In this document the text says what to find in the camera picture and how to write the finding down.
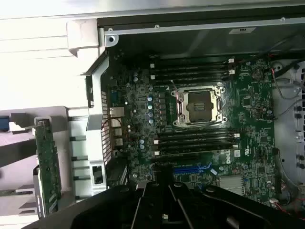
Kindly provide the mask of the green GPU card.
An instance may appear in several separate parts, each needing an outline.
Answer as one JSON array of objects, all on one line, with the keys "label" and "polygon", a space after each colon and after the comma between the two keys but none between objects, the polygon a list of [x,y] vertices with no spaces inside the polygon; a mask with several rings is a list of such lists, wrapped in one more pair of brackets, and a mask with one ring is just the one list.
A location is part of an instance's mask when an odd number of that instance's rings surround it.
[{"label": "green GPU card", "polygon": [[33,182],[37,213],[41,219],[58,211],[58,203],[61,198],[61,177],[51,120],[36,117],[34,123],[37,166],[33,169]]}]

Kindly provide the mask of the black RAM slot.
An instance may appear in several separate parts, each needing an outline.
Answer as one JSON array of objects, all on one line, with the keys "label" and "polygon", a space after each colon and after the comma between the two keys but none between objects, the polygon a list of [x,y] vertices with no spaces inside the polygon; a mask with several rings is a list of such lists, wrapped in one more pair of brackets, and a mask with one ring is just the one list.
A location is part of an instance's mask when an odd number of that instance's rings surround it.
[{"label": "black RAM slot", "polygon": [[237,134],[220,134],[220,135],[197,135],[197,136],[182,136],[166,139],[155,139],[154,145],[165,145],[170,143],[186,143],[186,142],[217,142],[217,141],[230,141],[240,138],[240,133]]},{"label": "black RAM slot", "polygon": [[150,75],[151,80],[180,80],[180,79],[223,79],[234,75],[235,70],[192,70],[183,72],[159,72]]},{"label": "black RAM slot", "polygon": [[223,150],[239,149],[238,145],[224,145],[218,148],[207,147],[207,148],[186,148],[186,149],[175,149],[175,150],[156,150],[153,152],[154,156],[173,156],[183,154],[196,154],[196,153],[208,153],[208,152],[220,152]]},{"label": "black RAM slot", "polygon": [[221,142],[210,142],[210,143],[191,143],[191,144],[180,144],[170,146],[158,146],[158,150],[178,150],[178,149],[193,149],[193,148],[206,148],[208,150],[215,150],[224,147],[232,147],[236,145],[236,142],[221,141]]},{"label": "black RAM slot", "polygon": [[234,68],[228,65],[194,65],[194,66],[165,66],[163,68],[150,69],[151,73],[180,73],[196,71],[228,72]]},{"label": "black RAM slot", "polygon": [[181,78],[181,79],[155,79],[150,80],[150,84],[161,86],[161,85],[169,85],[172,84],[172,81],[175,84],[197,84],[197,83],[218,83],[218,82],[225,82],[229,80],[233,80],[234,76],[226,76],[226,77],[210,77],[210,78]]},{"label": "black RAM slot", "polygon": [[197,136],[197,135],[220,135],[220,134],[235,134],[237,129],[232,128],[213,128],[213,129],[203,129],[203,130],[186,130],[173,133],[159,133],[158,139],[182,137],[182,136]]},{"label": "black RAM slot", "polygon": [[219,61],[208,61],[201,59],[170,59],[159,60],[149,64],[151,69],[163,68],[163,67],[199,67],[199,66],[217,66],[225,67],[229,64],[235,63],[235,58],[228,58]]}]

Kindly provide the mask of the blue expansion slot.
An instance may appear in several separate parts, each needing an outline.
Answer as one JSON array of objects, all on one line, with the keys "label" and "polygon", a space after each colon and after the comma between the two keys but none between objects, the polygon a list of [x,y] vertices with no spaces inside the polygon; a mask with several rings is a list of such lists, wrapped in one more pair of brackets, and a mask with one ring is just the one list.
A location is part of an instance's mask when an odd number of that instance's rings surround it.
[{"label": "blue expansion slot", "polygon": [[197,174],[197,173],[203,173],[205,170],[209,169],[211,167],[211,163],[208,165],[202,166],[202,165],[195,165],[191,167],[180,167],[175,168],[173,170],[174,174]]}]

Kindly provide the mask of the green Dell motherboard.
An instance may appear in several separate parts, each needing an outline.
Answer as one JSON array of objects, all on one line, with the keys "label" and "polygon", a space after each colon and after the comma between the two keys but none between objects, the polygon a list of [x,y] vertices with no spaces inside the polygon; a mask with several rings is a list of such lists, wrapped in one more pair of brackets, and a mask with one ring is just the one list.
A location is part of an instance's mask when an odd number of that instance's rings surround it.
[{"label": "green Dell motherboard", "polygon": [[[138,185],[153,180],[154,164],[180,167],[208,165],[203,173],[174,174],[175,181],[185,183],[190,188],[202,189],[207,185],[220,187],[221,176],[240,175],[243,187],[229,190],[270,207],[276,207],[281,192],[281,181],[274,157],[275,132],[272,95],[272,69],[267,59],[247,63],[229,64],[235,70],[233,80],[218,83],[172,84],[156,86],[150,84],[149,64],[162,60],[158,55],[125,55],[118,51],[110,54],[110,66],[102,75],[107,86],[108,113],[102,120],[102,133],[108,138],[106,147],[107,186],[119,184]],[[261,69],[264,78],[255,81],[251,73]],[[170,92],[180,87],[220,85],[226,92],[222,96],[223,114],[228,119],[220,125],[196,128],[179,128],[172,125],[176,120],[176,107]],[[124,107],[123,146],[114,147],[110,122],[110,108]],[[154,145],[159,133],[173,133],[186,130],[213,128],[237,129],[240,138],[236,142],[239,149],[220,152],[183,154],[197,155],[199,159],[186,163],[150,163],[158,146],[191,143],[170,143]]]}]

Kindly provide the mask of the grey case label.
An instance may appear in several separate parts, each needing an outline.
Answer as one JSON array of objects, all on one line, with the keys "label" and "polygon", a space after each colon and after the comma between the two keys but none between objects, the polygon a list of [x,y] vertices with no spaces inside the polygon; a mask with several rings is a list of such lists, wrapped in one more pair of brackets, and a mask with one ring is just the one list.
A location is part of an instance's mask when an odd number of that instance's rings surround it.
[{"label": "grey case label", "polygon": [[255,29],[256,29],[256,27],[234,28],[229,32],[229,34],[230,35],[249,34],[249,33],[252,33]]}]

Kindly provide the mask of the metal CPU socket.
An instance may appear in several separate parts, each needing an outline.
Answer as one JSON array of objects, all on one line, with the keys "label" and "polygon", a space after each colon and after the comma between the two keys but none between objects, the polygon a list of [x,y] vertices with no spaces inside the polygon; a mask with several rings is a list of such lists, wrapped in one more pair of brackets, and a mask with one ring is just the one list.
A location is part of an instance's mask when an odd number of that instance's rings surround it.
[{"label": "metal CPU socket", "polygon": [[196,128],[220,125],[228,121],[223,114],[222,96],[226,92],[224,86],[203,85],[174,89],[170,96],[174,98],[177,114],[176,91],[183,92],[185,123],[179,125],[177,116],[172,125],[179,128]]}]

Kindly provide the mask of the silver chipset heatsink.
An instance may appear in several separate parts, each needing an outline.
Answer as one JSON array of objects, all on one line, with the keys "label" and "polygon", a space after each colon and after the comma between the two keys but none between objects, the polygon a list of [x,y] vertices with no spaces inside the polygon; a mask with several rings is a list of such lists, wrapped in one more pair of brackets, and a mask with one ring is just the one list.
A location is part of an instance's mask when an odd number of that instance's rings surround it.
[{"label": "silver chipset heatsink", "polygon": [[219,178],[220,187],[226,190],[240,190],[243,187],[240,175],[221,176]]}]

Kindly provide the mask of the grey parts rack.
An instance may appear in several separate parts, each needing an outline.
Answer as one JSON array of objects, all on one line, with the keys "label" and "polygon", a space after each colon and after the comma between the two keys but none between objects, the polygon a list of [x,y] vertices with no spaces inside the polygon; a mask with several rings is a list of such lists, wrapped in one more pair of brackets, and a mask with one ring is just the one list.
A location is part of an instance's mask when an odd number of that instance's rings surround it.
[{"label": "grey parts rack", "polygon": [[[74,203],[68,111],[64,106],[0,110],[0,116],[21,126],[34,124],[36,117],[51,121],[58,149],[61,199],[60,210]],[[0,133],[0,191],[23,188],[28,194],[0,196],[0,229],[21,229],[38,220],[33,192],[33,169],[36,167],[36,143],[31,130]]]}]

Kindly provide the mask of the blue plastic part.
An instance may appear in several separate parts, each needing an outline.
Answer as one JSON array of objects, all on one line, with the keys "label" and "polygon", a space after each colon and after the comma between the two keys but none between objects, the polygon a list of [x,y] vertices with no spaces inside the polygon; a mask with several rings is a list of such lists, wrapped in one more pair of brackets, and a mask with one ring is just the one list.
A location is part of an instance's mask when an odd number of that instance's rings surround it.
[{"label": "blue plastic part", "polygon": [[9,116],[0,116],[0,132],[9,131],[10,117]]}]

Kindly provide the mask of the metal rear port block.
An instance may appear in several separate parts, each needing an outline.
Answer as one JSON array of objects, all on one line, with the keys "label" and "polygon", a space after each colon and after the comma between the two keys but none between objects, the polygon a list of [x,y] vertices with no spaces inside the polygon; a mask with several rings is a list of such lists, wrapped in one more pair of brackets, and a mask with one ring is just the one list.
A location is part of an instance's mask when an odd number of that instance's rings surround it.
[{"label": "metal rear port block", "polygon": [[112,130],[112,141],[114,147],[123,146],[123,121],[124,107],[111,107],[110,108],[110,122]]}]

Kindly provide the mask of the open grey PC case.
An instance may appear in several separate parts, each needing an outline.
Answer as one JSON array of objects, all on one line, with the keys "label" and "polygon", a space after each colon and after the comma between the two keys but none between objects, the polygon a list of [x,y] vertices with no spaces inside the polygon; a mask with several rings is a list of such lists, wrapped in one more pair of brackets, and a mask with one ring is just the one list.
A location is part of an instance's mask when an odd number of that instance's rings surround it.
[{"label": "open grey PC case", "polygon": [[[111,17],[98,19],[97,23],[105,51],[96,70],[86,78],[86,140],[94,186],[101,185],[103,192],[110,189],[106,172],[108,138],[101,128],[108,113],[102,75],[110,66],[110,54],[158,55],[165,60],[227,56],[239,63],[267,59],[272,69],[275,116],[273,154],[281,181],[279,201],[271,208],[293,217],[289,229],[305,229],[305,4]],[[256,29],[249,34],[229,34],[234,28],[246,27]]]}]

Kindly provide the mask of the black expansion slot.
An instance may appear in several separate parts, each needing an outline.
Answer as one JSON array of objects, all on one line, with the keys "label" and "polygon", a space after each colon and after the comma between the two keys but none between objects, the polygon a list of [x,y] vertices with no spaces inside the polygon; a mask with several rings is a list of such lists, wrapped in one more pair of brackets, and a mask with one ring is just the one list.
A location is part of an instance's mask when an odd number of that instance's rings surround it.
[{"label": "black expansion slot", "polygon": [[150,163],[186,163],[199,159],[197,155],[182,155],[182,156],[161,156],[150,160]]}]

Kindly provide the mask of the CPU socket locking lever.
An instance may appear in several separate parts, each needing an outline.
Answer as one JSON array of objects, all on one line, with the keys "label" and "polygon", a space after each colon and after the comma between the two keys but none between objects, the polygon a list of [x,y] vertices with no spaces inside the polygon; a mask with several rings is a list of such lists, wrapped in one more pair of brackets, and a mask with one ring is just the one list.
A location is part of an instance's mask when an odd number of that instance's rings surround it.
[{"label": "CPU socket locking lever", "polygon": [[176,91],[176,101],[178,124],[181,125],[185,123],[185,115],[183,111],[183,92]]}]

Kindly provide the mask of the white plastic corner block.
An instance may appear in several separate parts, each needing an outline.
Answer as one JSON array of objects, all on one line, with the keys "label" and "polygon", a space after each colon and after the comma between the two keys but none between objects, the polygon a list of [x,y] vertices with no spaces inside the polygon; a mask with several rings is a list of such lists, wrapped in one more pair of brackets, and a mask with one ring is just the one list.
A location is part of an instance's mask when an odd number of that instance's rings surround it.
[{"label": "white plastic corner block", "polygon": [[96,18],[78,19],[66,23],[66,37],[69,52],[80,58],[86,52],[105,51],[104,38],[100,35]]}]

